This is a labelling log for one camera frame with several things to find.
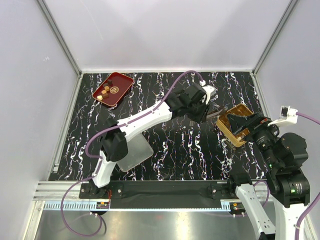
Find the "gold chocolate box tray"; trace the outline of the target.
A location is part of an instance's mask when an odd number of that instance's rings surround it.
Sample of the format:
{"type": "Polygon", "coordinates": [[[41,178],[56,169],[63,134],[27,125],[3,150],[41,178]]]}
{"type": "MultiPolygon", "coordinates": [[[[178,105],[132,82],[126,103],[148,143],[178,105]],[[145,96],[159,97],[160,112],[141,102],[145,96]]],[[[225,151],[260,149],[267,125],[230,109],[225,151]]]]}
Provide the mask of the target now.
{"type": "Polygon", "coordinates": [[[240,103],[233,108],[227,110],[224,114],[217,118],[216,125],[219,130],[225,135],[229,141],[231,148],[240,148],[247,142],[244,137],[249,134],[249,130],[246,128],[239,134],[233,135],[231,132],[231,124],[227,118],[228,114],[237,115],[241,117],[247,117],[253,114],[253,112],[243,103],[240,103]]]}

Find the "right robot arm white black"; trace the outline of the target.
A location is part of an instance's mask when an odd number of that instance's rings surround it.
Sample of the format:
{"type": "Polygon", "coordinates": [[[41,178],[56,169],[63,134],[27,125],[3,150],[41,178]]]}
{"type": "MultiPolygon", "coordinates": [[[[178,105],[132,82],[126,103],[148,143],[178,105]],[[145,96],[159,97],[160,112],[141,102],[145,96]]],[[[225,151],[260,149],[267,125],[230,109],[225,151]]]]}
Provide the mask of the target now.
{"type": "Polygon", "coordinates": [[[283,107],[281,118],[271,120],[261,113],[248,116],[226,115],[230,132],[245,142],[254,143],[268,167],[266,183],[273,197],[277,217],[275,233],[263,231],[261,239],[299,240],[303,237],[304,218],[310,207],[310,184],[301,167],[308,159],[306,140],[280,127],[298,122],[298,111],[283,107]]]}

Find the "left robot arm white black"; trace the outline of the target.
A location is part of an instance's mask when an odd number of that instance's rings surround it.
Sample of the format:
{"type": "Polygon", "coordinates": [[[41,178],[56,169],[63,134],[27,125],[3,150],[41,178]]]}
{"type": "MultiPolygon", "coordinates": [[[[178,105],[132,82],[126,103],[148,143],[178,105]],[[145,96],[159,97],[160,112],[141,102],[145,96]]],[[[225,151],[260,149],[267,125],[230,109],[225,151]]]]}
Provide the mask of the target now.
{"type": "Polygon", "coordinates": [[[164,101],[156,102],[131,117],[108,119],[108,128],[99,136],[100,150],[90,192],[97,198],[103,198],[108,193],[108,184],[116,165],[128,171],[153,155],[142,134],[144,131],[184,116],[198,124],[205,122],[209,102],[216,91],[212,85],[193,83],[186,89],[169,93],[164,101]]]}

